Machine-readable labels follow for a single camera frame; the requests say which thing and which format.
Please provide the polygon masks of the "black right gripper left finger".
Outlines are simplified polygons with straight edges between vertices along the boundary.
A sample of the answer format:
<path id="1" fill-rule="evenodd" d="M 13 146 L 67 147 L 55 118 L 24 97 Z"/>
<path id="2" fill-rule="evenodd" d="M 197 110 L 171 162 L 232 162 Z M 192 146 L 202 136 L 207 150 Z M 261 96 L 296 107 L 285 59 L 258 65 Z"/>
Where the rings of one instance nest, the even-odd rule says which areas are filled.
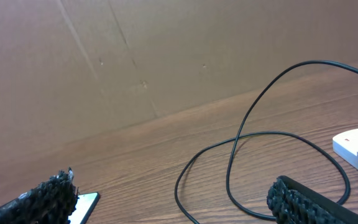
<path id="1" fill-rule="evenodd" d="M 48 181 L 0 206 L 0 224 L 70 223 L 75 211 L 78 189 L 74 173 L 60 170 Z"/>

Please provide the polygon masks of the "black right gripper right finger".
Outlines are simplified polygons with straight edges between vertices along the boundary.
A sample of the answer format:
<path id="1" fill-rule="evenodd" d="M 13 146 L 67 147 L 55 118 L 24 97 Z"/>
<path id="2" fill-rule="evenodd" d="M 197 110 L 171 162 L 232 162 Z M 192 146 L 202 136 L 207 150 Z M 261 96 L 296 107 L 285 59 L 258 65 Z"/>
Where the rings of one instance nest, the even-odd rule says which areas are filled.
<path id="1" fill-rule="evenodd" d="M 267 205 L 277 223 L 358 224 L 358 214 L 284 175 L 269 189 Z"/>

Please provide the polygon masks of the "Galaxy smartphone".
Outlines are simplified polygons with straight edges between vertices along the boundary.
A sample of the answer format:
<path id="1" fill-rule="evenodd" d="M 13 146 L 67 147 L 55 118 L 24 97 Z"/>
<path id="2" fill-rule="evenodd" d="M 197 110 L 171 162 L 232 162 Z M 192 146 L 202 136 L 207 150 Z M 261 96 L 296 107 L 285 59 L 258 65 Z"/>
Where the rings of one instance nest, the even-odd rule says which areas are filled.
<path id="1" fill-rule="evenodd" d="M 68 217 L 70 224 L 85 224 L 99 202 L 99 199 L 99 192 L 79 195 L 75 211 Z"/>

